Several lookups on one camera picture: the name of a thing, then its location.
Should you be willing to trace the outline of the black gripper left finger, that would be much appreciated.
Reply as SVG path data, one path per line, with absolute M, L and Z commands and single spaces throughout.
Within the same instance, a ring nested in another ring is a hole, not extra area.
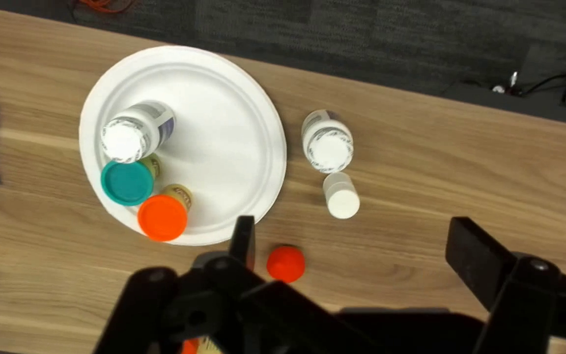
M 247 270 L 255 264 L 255 219 L 239 217 L 235 221 L 231 241 L 229 241 L 229 256 L 237 260 Z

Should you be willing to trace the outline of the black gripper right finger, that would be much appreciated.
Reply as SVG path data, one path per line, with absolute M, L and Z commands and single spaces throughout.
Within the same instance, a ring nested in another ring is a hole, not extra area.
M 516 258 L 467 217 L 453 217 L 447 227 L 447 266 L 475 300 L 490 309 Z

